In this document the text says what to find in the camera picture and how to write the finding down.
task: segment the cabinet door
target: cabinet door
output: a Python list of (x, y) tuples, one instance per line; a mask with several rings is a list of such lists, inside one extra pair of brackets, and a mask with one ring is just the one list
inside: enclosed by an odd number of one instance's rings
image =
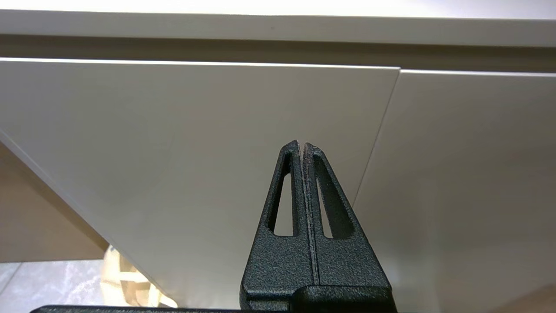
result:
[(353, 201), (398, 72), (5, 58), (0, 130), (179, 304), (233, 308), (280, 148), (324, 149)]
[(553, 74), (401, 71), (355, 200), (400, 311), (556, 282), (555, 121)]

